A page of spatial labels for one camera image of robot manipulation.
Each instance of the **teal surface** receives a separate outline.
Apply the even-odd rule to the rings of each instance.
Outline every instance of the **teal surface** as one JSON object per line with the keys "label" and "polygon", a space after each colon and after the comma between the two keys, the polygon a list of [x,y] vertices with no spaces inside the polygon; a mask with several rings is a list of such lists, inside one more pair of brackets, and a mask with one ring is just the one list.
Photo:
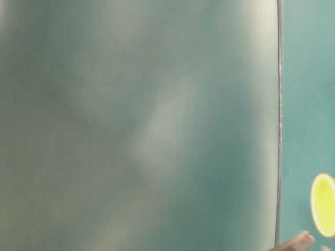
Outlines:
{"label": "teal surface", "polygon": [[333,1],[283,1],[283,241],[301,230],[335,249],[311,218],[319,173],[335,176],[335,15]]}
{"label": "teal surface", "polygon": [[277,3],[0,0],[0,249],[273,246]]}

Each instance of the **green background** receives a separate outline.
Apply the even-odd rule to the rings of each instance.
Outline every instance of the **green background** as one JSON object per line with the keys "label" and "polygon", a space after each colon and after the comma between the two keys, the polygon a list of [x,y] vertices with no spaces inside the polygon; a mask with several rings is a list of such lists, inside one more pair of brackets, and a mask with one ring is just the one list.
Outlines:
{"label": "green background", "polygon": [[283,1],[283,177],[280,239],[308,230],[310,189],[319,173],[335,175],[335,2]]}
{"label": "green background", "polygon": [[270,0],[0,0],[0,248],[272,247],[277,41]]}

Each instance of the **dark edge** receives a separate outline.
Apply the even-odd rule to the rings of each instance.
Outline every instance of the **dark edge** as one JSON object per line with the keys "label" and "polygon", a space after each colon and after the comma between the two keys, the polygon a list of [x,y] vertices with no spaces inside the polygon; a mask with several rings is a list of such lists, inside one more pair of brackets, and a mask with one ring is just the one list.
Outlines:
{"label": "dark edge", "polygon": [[281,202],[281,182],[282,182],[282,135],[283,135],[283,47],[282,47],[282,0],[277,0],[278,8],[278,183],[277,183],[277,213],[275,246],[279,244],[280,231],[280,202]]}

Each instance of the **yellow circle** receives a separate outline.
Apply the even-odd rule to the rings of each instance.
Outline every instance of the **yellow circle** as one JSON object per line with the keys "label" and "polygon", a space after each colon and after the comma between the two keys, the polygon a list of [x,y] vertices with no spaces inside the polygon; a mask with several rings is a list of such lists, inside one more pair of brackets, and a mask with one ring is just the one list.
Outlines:
{"label": "yellow circle", "polygon": [[335,236],[335,182],[328,174],[319,174],[315,178],[310,206],[319,232],[325,237]]}

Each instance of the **brown object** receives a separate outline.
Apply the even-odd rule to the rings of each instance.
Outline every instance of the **brown object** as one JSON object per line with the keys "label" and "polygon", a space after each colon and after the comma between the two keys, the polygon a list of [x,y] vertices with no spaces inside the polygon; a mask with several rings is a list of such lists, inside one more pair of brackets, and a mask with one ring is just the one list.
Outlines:
{"label": "brown object", "polygon": [[309,251],[315,239],[308,232],[302,232],[298,236],[279,244],[269,251]]}

